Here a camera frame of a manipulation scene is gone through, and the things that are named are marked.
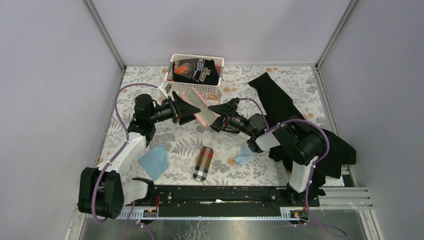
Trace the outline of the pink glasses case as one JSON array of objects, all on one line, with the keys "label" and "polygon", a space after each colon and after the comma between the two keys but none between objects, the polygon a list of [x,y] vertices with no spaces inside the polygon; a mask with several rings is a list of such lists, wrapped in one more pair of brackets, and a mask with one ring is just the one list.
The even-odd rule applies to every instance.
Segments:
[{"label": "pink glasses case", "polygon": [[200,109],[200,112],[195,113],[194,116],[204,127],[210,127],[218,118],[216,113],[208,109],[209,103],[195,88],[189,88],[181,96],[184,101]]}]

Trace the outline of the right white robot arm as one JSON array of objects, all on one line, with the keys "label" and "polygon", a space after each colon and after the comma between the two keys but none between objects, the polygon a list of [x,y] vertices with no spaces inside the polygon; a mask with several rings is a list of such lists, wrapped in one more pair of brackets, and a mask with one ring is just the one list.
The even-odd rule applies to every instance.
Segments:
[{"label": "right white robot arm", "polygon": [[291,119],[270,127],[262,113],[246,118],[238,113],[240,98],[211,105],[208,110],[218,114],[211,125],[216,132],[244,133],[249,136],[247,147],[252,153],[262,153],[280,147],[292,161],[287,201],[293,206],[301,205],[306,199],[312,182],[315,162],[329,151],[329,140],[324,131],[313,123],[292,116]]}]

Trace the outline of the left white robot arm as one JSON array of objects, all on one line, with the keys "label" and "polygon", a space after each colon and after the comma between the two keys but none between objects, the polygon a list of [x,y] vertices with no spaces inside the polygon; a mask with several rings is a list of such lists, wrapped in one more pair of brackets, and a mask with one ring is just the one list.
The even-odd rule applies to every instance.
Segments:
[{"label": "left white robot arm", "polygon": [[97,167],[86,167],[80,175],[77,209],[99,221],[116,219],[124,206],[138,200],[148,206],[155,200],[153,181],[136,178],[122,182],[122,177],[154,137],[156,123],[172,120],[183,125],[195,120],[201,109],[184,101],[176,92],[157,104],[149,94],[134,100],[134,114],[127,130],[126,141],[117,153]]}]

